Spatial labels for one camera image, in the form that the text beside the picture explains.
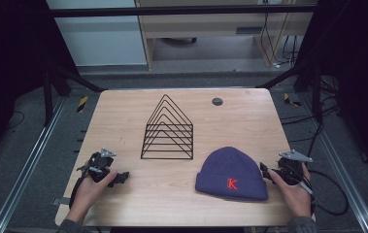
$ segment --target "black wire rack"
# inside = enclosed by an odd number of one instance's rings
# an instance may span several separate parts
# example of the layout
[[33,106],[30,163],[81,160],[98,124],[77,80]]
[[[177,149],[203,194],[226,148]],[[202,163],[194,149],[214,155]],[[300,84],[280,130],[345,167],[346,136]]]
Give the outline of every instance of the black wire rack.
[[193,124],[166,94],[148,120],[141,159],[193,159]]

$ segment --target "knit hat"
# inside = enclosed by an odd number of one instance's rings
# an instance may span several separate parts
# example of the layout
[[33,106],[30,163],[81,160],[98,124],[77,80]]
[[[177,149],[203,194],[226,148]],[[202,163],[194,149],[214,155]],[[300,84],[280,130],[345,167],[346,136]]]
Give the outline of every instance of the knit hat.
[[212,152],[196,176],[195,189],[239,201],[266,201],[268,192],[256,163],[243,152],[221,148]]

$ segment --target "embroidered letter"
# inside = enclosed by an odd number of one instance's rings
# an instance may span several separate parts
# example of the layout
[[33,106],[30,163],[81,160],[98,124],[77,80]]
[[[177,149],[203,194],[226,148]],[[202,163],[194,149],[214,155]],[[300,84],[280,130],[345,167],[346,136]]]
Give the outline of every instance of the embroidered letter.
[[238,187],[235,186],[235,183],[237,182],[238,180],[235,180],[235,179],[228,179],[228,188],[230,189],[235,189],[235,190],[238,190]]

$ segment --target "gray sleeve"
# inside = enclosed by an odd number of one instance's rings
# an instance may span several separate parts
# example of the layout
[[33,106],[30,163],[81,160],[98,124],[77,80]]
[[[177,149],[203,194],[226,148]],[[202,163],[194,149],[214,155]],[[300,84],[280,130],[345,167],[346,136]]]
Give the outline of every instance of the gray sleeve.
[[299,216],[287,224],[288,233],[314,233],[317,232],[317,224],[310,217]]
[[56,233],[90,233],[88,229],[85,227],[77,224],[74,221],[64,219],[60,224],[59,228],[57,229]]

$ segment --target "human hand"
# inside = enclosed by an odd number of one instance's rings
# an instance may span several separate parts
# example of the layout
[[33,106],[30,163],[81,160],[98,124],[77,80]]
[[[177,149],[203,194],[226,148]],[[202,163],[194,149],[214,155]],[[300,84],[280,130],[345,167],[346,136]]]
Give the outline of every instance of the human hand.
[[107,187],[116,176],[117,171],[110,172],[99,183],[94,182],[90,176],[85,177],[77,190],[74,203],[66,219],[82,225],[89,208],[96,202],[105,187]]
[[[302,170],[304,176],[310,180],[310,173],[307,167],[302,163]],[[281,193],[284,196],[286,205],[292,212],[294,217],[307,216],[311,217],[311,195],[305,190],[301,184],[288,185],[284,180],[271,169],[268,169],[269,175],[272,180],[278,185]]]

